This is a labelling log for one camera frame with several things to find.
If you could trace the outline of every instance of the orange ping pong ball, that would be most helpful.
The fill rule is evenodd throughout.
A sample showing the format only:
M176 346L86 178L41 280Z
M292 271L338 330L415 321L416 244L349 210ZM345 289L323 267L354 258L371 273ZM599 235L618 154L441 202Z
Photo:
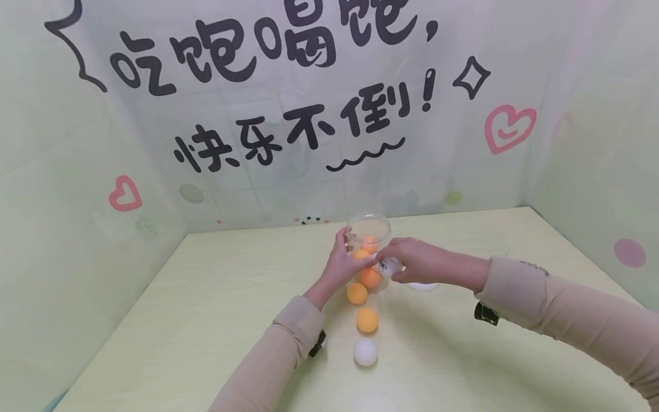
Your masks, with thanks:
M378 328L378 313L371 308L363 308L357 313L357 328L369 334Z
M348 286L348 300L353 305L361 305L362 303L366 302L367 297L368 291L366 290L366 287L361 283L355 282Z
M368 258L371 254L364 249L359 249L353 253L353 259L360 260L363 258Z
M378 287L381 279L382 279L382 275L380 275L373 268L368 268L366 270L363 270L362 273L359 275L359 280L364 284L364 286L366 286L369 289L375 289L376 287Z
M373 236L364 236L362 243L359 245L359 249L365 250L370 254L374 254L378 251L378 244L375 242L375 238Z

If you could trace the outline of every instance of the exclamation mark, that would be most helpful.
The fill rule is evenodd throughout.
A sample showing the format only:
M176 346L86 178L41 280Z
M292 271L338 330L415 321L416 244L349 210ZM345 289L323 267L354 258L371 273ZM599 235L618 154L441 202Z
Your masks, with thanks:
M435 69L428 69L426 72L426 82L423 85L423 100L426 103L423 103L421 107L423 111L430 110L430 99L432 99L432 91L435 88Z

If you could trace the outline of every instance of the wall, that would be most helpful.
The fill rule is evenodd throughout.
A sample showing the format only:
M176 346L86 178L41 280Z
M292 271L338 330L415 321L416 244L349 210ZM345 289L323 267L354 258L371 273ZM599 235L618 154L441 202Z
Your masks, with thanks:
M629 4L560 114L530 203L659 309L659 4Z
M613 2L411 1L391 15L386 3L297 3L303 18L288 0L89 2L69 33L190 231L520 205L530 142L553 127L541 123L557 110L546 97L564 85L554 74L582 65L567 51ZM264 21L279 35L259 44ZM309 56L295 36L310 36ZM179 42L190 48L177 55ZM296 139L296 109L310 106L316 138Z
M0 3L0 411L50 410L186 233L113 102L45 30L71 4L48 7ZM121 175L141 207L110 205Z

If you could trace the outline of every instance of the beige sleeve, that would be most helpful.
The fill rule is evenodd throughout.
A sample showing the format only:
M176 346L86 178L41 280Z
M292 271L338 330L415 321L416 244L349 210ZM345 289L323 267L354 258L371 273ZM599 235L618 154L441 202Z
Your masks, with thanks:
M595 358L659 412L659 314L500 256L491 259L476 298L500 317Z
M209 412L271 412L324 321L314 305L294 297L224 383Z

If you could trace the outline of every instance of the green dot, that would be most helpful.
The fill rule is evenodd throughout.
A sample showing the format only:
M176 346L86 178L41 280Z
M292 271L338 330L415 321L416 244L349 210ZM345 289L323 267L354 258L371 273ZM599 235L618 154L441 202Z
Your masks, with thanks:
M192 204L199 204L204 201L204 193L195 185L184 183L179 187L181 197Z
M450 192L448 196L446 196L446 202L451 206L455 206L456 204L462 202L462 192L460 191Z

